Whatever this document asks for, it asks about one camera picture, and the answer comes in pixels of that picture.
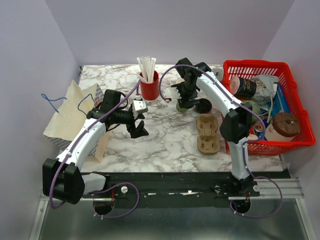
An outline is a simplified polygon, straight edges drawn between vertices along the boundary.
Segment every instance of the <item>plastic basket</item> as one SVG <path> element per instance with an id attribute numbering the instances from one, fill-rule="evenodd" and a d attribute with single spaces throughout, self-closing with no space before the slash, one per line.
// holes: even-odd
<path id="1" fill-rule="evenodd" d="M 303 146 L 312 146 L 316 143 L 316 138 L 309 121 L 308 112 L 304 110 L 298 96 L 298 85 L 286 63 L 264 60 L 227 60 L 223 64 L 223 70 L 224 74 L 222 84 L 228 89 L 228 91 L 230 91 L 230 79 L 233 76 L 245 79 L 251 79 L 259 74 L 277 76 L 279 78 L 279 83 L 283 88 L 291 113 L 300 121 L 300 133 L 292 141 L 262 140 L 256 143 L 250 143 L 248 145 L 249 155 L 276 156 Z M 225 142 L 225 147 L 226 152 L 229 154 L 230 149 L 227 142 Z"/>

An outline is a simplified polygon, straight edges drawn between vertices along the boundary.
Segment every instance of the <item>white marble countertop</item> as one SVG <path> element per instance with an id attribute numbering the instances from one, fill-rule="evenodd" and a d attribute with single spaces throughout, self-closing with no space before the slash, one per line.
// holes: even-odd
<path id="1" fill-rule="evenodd" d="M 171 65 L 156 65 L 161 76 Z M 79 81 L 81 89 L 98 83 L 101 89 L 114 89 L 127 94 L 137 83 L 138 65 L 86 65 Z M 177 71 L 172 70 L 163 80 L 162 90 L 180 79 Z M 207 96 L 199 92 L 200 98 Z M 114 129 L 106 146 L 101 163 L 85 162 L 82 171 L 104 172 L 229 172 L 231 158 L 226 154 L 225 141 L 220 136 L 221 148 L 215 155 L 202 155 L 197 150 L 196 118 L 194 109 L 185 113 L 176 110 L 176 102 L 165 103 L 160 97 L 149 101 L 145 116 L 145 129 L 149 136 L 131 139 L 124 125 Z M 222 116 L 215 109 L 219 126 Z M 282 171 L 278 156 L 250 156 L 253 171 Z"/>

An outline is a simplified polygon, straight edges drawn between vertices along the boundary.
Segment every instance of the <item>gray wall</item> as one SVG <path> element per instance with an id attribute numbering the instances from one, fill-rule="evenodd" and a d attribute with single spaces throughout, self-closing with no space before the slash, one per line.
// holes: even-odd
<path id="1" fill-rule="evenodd" d="M 294 0 L 46 0 L 81 64 L 260 59 Z"/>
<path id="2" fill-rule="evenodd" d="M 285 154 L 290 171 L 299 177 L 314 230 L 320 239 L 320 1 L 295 0 L 263 58 L 287 62 L 298 93 L 309 112 L 317 143 Z"/>
<path id="3" fill-rule="evenodd" d="M 78 64 L 44 0 L 0 7 L 0 239 L 28 239 L 42 163 L 56 148 L 43 135 L 54 110 L 40 96 L 64 96 Z"/>

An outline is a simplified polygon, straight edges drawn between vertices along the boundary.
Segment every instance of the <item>brown lid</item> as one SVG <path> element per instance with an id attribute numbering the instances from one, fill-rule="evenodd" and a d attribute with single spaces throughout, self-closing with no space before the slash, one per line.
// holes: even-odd
<path id="1" fill-rule="evenodd" d="M 275 115 L 272 119 L 272 126 L 277 133 L 286 138 L 297 136 L 301 128 L 298 118 L 287 112 L 279 112 Z"/>

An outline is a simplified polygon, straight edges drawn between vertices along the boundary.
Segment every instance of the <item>purple cable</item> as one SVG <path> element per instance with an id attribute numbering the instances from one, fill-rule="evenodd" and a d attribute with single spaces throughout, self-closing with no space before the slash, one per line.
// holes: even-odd
<path id="1" fill-rule="evenodd" d="M 136 207 L 138 206 L 138 203 L 139 203 L 139 199 L 140 199 L 140 197 L 139 197 L 139 190 L 138 190 L 138 188 L 137 188 L 135 185 L 133 185 L 133 184 L 130 183 L 130 182 L 117 183 L 116 185 L 108 188 L 107 190 L 95 191 L 95 193 L 104 194 L 104 193 L 106 193 L 106 192 L 109 192 L 109 191 L 112 190 L 112 189 L 115 189 L 116 187 L 121 186 L 121 185 L 130 185 L 130 186 L 132 186 L 132 187 L 135 189 L 135 191 L 136 191 L 136 202 L 135 202 L 135 205 L 133 206 L 133 208 L 131 208 L 128 212 L 126 212 L 126 213 L 124 213 L 124 214 L 121 214 L 121 215 L 119 215 L 119 216 L 106 216 L 106 215 L 99 215 L 99 214 L 97 214 L 97 213 L 96 213 L 96 209 L 95 209 L 95 204 L 93 204 L 92 208 L 93 208 L 93 211 L 94 211 L 94 215 L 95 215 L 95 216 L 99 216 L 99 217 L 104 218 L 104 219 L 118 219 L 118 218 L 122 218 L 122 217 L 124 217 L 124 216 L 129 215 L 130 213 L 132 213 L 132 212 L 136 209 Z"/>
<path id="2" fill-rule="evenodd" d="M 176 68 L 178 68 L 178 67 L 188 67 L 188 68 L 195 69 L 195 70 L 197 70 L 198 72 L 202 73 L 202 74 L 205 75 L 207 78 L 209 78 L 209 79 L 212 81 L 212 83 L 213 83 L 233 104 L 235 104 L 235 105 L 239 106 L 240 108 L 243 108 L 244 110 L 248 111 L 248 112 L 251 113 L 253 116 L 255 116 L 255 117 L 258 119 L 259 122 L 262 123 L 262 127 L 263 127 L 263 133 L 262 133 L 262 135 L 261 135 L 257 140 L 251 140 L 251 141 L 248 140 L 248 141 L 245 141 L 245 142 L 242 144 L 242 146 L 244 146 L 245 144 L 256 143 L 256 142 L 262 140 L 262 139 L 265 137 L 265 134 L 266 134 L 266 126 L 265 126 L 264 122 L 262 121 L 262 119 L 258 116 L 258 114 L 256 114 L 255 112 L 253 112 L 253 111 L 250 110 L 249 108 L 241 105 L 240 103 L 237 103 L 237 102 L 233 101 L 232 97 L 230 97 L 230 96 L 227 94 L 227 92 L 225 91 L 225 89 L 223 89 L 219 84 L 216 84 L 216 81 L 215 81 L 208 73 L 206 73 L 205 71 L 203 71 L 203 70 L 201 70 L 201 69 L 199 69 L 199 68 L 197 68 L 197 67 L 195 67 L 195 66 L 187 65 L 187 64 L 178 64 L 178 65 L 169 67 L 169 68 L 163 73 L 163 75 L 161 76 L 161 78 L 160 78 L 160 80 L 159 80 L 159 91 L 160 91 L 160 96 L 161 96 L 161 98 L 162 98 L 163 100 L 166 100 L 166 98 L 163 96 L 162 91 L 161 91 L 161 83 L 162 83 L 162 80 L 164 79 L 164 76 L 165 76 L 170 70 L 176 69 Z M 280 211 L 280 209 L 281 209 L 281 207 L 282 207 L 282 205 L 283 205 L 283 201 L 284 201 L 284 199 L 283 199 L 283 194 L 282 194 L 282 192 L 281 192 L 281 189 L 280 189 L 279 185 L 278 185 L 275 181 L 271 180 L 270 178 L 268 178 L 268 177 L 266 177 L 266 176 L 254 176 L 253 173 L 251 172 L 251 170 L 249 169 L 247 163 L 246 163 L 246 160 L 245 160 L 245 159 L 246 159 L 246 150 L 245 150 L 244 147 L 242 148 L 242 155 L 243 155 L 243 163 L 244 163 L 244 166 L 245 166 L 246 170 L 248 171 L 248 173 L 249 173 L 254 179 L 266 179 L 266 180 L 269 180 L 270 182 L 272 182 L 272 183 L 276 186 L 276 188 L 279 190 L 279 194 L 280 194 L 280 205 L 279 205 L 279 207 L 278 207 L 274 212 L 272 212 L 272 213 L 270 213 L 270 214 L 266 214 L 266 215 L 261 215 L 261 216 L 251 216 L 251 215 L 245 215 L 245 214 L 239 213 L 239 212 L 237 211 L 237 206 L 235 206 L 236 209 L 233 208 L 232 204 L 235 204 L 233 201 L 230 202 L 230 209 L 231 209 L 235 214 L 237 214 L 237 215 L 240 215 L 240 216 L 243 216 L 243 217 L 247 217 L 247 218 L 251 218 L 251 219 L 268 218 L 268 217 L 271 217 L 271 216 L 277 214 L 277 213 Z"/>
<path id="3" fill-rule="evenodd" d="M 94 121 L 88 128 L 87 130 L 90 130 L 96 123 L 100 122 L 101 120 L 105 119 L 106 117 L 108 117 L 113 111 L 115 111 L 121 104 L 123 104 L 129 97 L 130 95 L 139 87 L 141 80 L 139 79 L 139 81 L 137 82 L 137 84 L 133 87 L 133 89 L 128 93 L 128 95 L 122 99 L 116 106 L 114 106 L 114 108 L 112 108 L 110 111 L 108 111 L 105 115 L 101 116 L 99 119 L 97 119 L 96 121 Z M 82 137 L 87 133 L 86 130 L 84 130 L 79 137 L 74 141 L 74 144 L 71 146 L 69 152 L 72 153 L 73 150 L 76 148 L 77 144 L 79 143 L 79 141 L 82 139 Z M 56 170 L 52 182 L 51 182 L 51 186 L 50 186 L 50 192 L 49 192 L 49 204 L 50 207 L 52 209 L 58 209 L 60 208 L 65 202 L 61 202 L 59 203 L 59 205 L 55 206 L 54 205 L 54 201 L 53 201 L 53 194 L 54 194 L 54 187 L 58 178 L 58 175 L 61 171 L 61 169 L 63 168 L 64 164 L 66 163 L 66 161 L 68 160 L 69 155 L 65 155 L 63 161 L 60 163 L 58 169 Z"/>

